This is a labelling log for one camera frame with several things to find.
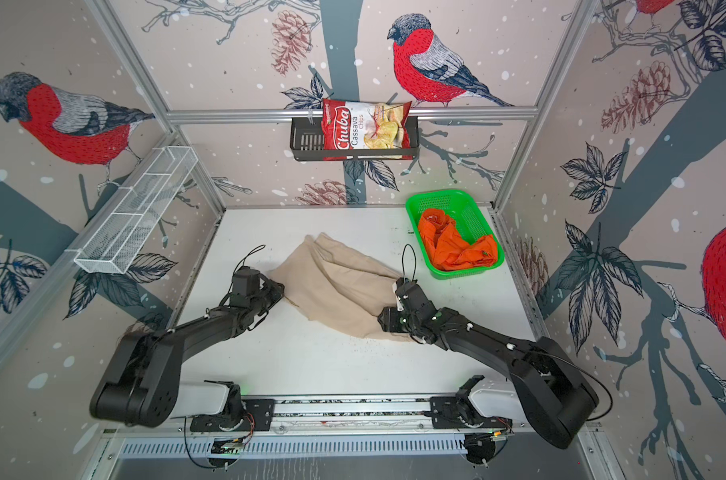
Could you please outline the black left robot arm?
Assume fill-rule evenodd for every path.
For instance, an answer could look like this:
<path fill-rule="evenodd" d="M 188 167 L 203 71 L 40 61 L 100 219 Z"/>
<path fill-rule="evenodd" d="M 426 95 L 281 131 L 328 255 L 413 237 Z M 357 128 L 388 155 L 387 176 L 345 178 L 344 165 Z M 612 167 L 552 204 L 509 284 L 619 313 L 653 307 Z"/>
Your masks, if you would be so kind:
<path fill-rule="evenodd" d="M 160 333 L 131 332 L 118 343 L 90 401 L 89 412 L 101 420 L 128 426 L 157 427 L 177 403 L 185 361 L 244 333 L 284 296 L 283 284 L 259 276 L 263 285 L 250 293 L 234 287 L 233 305 Z"/>

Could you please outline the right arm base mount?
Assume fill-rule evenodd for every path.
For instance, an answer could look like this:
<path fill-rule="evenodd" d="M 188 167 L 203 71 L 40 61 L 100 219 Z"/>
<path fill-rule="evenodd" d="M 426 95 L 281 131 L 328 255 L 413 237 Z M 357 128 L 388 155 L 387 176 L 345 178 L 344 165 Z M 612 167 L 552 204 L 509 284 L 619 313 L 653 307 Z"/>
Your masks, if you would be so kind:
<path fill-rule="evenodd" d="M 485 379 L 474 375 L 452 396 L 434 396 L 429 399 L 429 409 L 423 414 L 431 419 L 434 429 L 451 428 L 501 428 L 512 430 L 512 419 L 482 414 L 470 401 L 471 390 Z"/>

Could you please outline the beige shorts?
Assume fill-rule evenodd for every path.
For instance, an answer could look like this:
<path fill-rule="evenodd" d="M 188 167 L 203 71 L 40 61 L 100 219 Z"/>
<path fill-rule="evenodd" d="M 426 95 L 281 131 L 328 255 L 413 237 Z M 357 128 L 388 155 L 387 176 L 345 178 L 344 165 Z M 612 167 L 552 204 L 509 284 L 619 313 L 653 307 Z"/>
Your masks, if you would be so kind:
<path fill-rule="evenodd" d="M 377 320 L 396 305 L 400 274 L 325 233 L 306 236 L 269 278 L 284 285 L 284 297 L 311 321 L 361 339 L 410 340 L 383 331 Z"/>

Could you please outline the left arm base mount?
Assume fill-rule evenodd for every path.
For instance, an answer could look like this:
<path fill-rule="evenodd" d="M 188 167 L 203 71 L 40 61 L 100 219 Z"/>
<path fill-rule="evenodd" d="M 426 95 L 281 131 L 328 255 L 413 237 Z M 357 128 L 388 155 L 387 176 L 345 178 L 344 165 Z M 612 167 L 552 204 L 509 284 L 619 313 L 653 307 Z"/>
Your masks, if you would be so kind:
<path fill-rule="evenodd" d="M 230 381 L 205 380 L 204 406 L 195 407 L 189 420 L 194 433 L 267 432 L 275 413 L 272 398 L 244 398 L 241 387 Z"/>

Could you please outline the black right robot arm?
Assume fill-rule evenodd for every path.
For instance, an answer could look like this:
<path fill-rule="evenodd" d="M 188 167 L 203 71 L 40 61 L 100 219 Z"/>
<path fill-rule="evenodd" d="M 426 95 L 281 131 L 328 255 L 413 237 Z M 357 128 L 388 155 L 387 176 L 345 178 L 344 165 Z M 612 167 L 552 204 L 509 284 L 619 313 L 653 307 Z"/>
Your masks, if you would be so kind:
<path fill-rule="evenodd" d="M 377 317 L 388 333 L 468 356 L 512 382 L 528 424 L 550 445 L 565 449 L 599 405 L 586 374 L 554 340 L 524 340 L 490 330 L 460 312 L 436 308 L 416 281 L 400 278 L 396 304 Z"/>

